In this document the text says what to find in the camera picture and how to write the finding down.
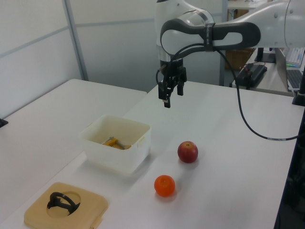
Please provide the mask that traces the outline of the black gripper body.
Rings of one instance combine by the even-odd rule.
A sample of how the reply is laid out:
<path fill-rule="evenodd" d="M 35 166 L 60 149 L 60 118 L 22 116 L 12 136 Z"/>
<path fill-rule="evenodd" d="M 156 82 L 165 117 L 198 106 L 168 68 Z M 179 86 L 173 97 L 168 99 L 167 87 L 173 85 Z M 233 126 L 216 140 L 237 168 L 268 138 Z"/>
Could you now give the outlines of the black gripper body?
<path fill-rule="evenodd" d="M 163 82 L 169 82 L 170 78 L 178 78 L 182 82 L 187 81 L 186 68 L 183 65 L 183 59 L 177 59 L 173 62 L 160 61 Z"/>

